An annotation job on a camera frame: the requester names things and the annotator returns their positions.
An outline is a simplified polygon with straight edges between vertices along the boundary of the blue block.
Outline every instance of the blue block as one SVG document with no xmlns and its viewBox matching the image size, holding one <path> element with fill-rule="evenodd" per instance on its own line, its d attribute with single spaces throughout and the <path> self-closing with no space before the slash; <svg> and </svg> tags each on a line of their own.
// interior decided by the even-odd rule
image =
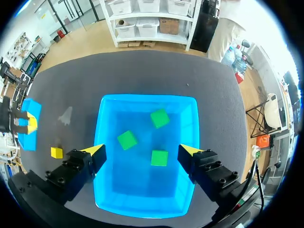
<svg viewBox="0 0 304 228">
<path fill-rule="evenodd" d="M 41 104 L 34 101 L 32 98 L 26 98 L 23 101 L 21 111 L 27 111 L 31 113 L 36 119 L 39 127 L 39 117 L 41 112 Z M 19 119 L 20 126 L 27 126 L 28 121 L 25 119 Z M 35 151 L 36 150 L 36 138 L 37 130 L 33 131 L 31 134 L 18 133 L 18 141 L 21 147 L 25 151 Z"/>
<path fill-rule="evenodd" d="M 164 109 L 170 121 L 156 129 L 150 114 Z M 138 144 L 124 151 L 117 136 L 131 131 Z M 196 100 L 172 95 L 106 95 L 94 145 L 105 144 L 107 161 L 94 179 L 96 205 L 137 218 L 187 213 L 194 185 L 177 160 L 179 144 L 199 148 Z M 167 166 L 152 166 L 153 150 L 168 152 Z"/>
</svg>

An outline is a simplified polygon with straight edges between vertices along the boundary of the gray table mat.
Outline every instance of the gray table mat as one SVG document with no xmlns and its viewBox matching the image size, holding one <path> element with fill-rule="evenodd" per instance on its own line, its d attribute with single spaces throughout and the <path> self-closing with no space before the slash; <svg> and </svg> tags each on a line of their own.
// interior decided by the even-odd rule
<svg viewBox="0 0 304 228">
<path fill-rule="evenodd" d="M 21 151 L 24 167 L 44 178 L 46 170 L 54 170 L 62 162 L 50 156 L 51 146 L 61 144 L 64 153 L 92 146 L 100 101 L 106 94 L 194 97 L 199 110 L 200 148 L 214 150 L 227 168 L 243 173 L 246 118 L 232 70 L 204 57 L 152 50 L 91 55 L 39 73 L 28 95 L 42 104 L 37 151 Z M 69 107 L 70 123 L 64 125 L 58 119 Z M 196 186 L 185 216 L 131 218 L 99 209 L 93 191 L 93 183 L 86 184 L 65 206 L 108 223 L 175 228 L 207 224 L 217 209 L 217 204 Z"/>
</svg>

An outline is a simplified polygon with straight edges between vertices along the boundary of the water bottle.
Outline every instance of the water bottle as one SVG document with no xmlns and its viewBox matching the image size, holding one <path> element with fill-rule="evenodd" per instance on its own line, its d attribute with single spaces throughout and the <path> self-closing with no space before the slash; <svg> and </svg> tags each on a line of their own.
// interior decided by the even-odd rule
<svg viewBox="0 0 304 228">
<path fill-rule="evenodd" d="M 232 64 L 232 69 L 234 73 L 239 72 L 240 74 L 245 75 L 245 71 L 247 69 L 246 56 L 241 58 L 239 58 L 239 56 L 236 57 L 236 60 Z"/>
<path fill-rule="evenodd" d="M 241 52 L 241 46 L 240 45 L 237 45 L 237 48 L 236 49 L 234 49 L 234 55 L 235 55 L 235 57 L 236 57 L 236 59 L 241 59 L 242 58 L 242 56 L 243 56 L 243 54 L 242 54 L 242 52 Z"/>
<path fill-rule="evenodd" d="M 225 53 L 221 63 L 227 66 L 231 66 L 235 61 L 233 47 L 229 47 L 228 51 Z"/>
</svg>

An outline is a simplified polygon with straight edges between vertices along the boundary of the white chair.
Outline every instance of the white chair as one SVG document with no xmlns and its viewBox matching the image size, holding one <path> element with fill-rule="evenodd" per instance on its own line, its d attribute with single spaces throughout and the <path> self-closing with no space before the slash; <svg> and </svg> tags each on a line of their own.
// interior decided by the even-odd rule
<svg viewBox="0 0 304 228">
<path fill-rule="evenodd" d="M 249 113 L 253 110 L 258 111 L 257 118 L 254 118 Z M 256 122 L 255 127 L 253 128 L 253 131 L 250 135 L 250 138 L 255 138 L 261 135 L 270 134 L 275 131 L 281 132 L 282 123 L 280 119 L 279 107 L 275 94 L 269 94 L 265 102 L 247 110 L 246 114 Z"/>
</svg>

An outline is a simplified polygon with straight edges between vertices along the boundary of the white shelf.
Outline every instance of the white shelf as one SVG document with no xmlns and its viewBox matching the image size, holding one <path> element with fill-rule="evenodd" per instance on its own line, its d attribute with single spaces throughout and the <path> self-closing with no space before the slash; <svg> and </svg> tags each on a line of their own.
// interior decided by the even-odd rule
<svg viewBox="0 0 304 228">
<path fill-rule="evenodd" d="M 167 1 L 161 0 L 160 4 L 160 11 L 153 13 L 153 12 L 140 12 L 138 2 L 135 0 L 135 5 L 132 13 L 123 14 L 123 15 L 112 15 L 112 10 L 108 6 L 108 1 L 99 0 L 106 23 L 108 25 L 111 37 L 115 44 L 115 47 L 118 47 L 118 42 L 123 41 L 163 41 L 163 42 L 171 42 L 171 43 L 178 43 L 184 44 L 185 50 L 188 51 L 191 45 L 191 41 L 194 35 L 195 27 L 197 24 L 197 20 L 199 17 L 199 10 L 201 6 L 202 0 L 191 0 L 191 5 L 189 9 L 189 15 L 191 16 L 182 16 L 176 14 L 170 14 L 167 10 Z M 173 18 L 180 20 L 180 27 L 178 35 L 171 35 L 171 34 L 163 34 L 160 33 L 159 27 L 158 32 L 155 37 L 141 37 L 139 31 L 135 34 L 133 38 L 120 38 L 116 35 L 115 31 L 115 23 L 116 20 L 125 19 L 125 18 L 140 18 L 140 17 L 156 17 L 156 18 Z"/>
<path fill-rule="evenodd" d="M 159 17 L 159 18 L 173 18 L 179 20 L 193 21 L 190 16 L 182 16 L 177 14 L 168 13 L 167 1 L 161 0 L 160 11 L 159 12 L 140 12 L 138 2 L 136 1 L 134 10 L 132 13 L 122 14 L 122 15 L 112 15 L 109 17 L 110 20 L 118 20 L 124 18 L 139 18 L 139 17 Z"/>
<path fill-rule="evenodd" d="M 119 38 L 119 36 L 116 38 L 117 42 L 123 42 L 123 41 L 136 41 L 136 40 L 146 40 L 146 41 L 163 41 L 163 42 L 170 42 L 170 43 L 178 43 L 178 44 L 187 44 L 187 38 L 185 36 L 185 33 L 183 31 L 180 31 L 178 35 L 172 35 L 172 34 L 164 34 L 160 33 L 159 29 L 157 31 L 157 34 L 155 37 L 141 37 L 139 34 L 139 31 L 136 31 L 135 37 L 132 38 Z"/>
</svg>

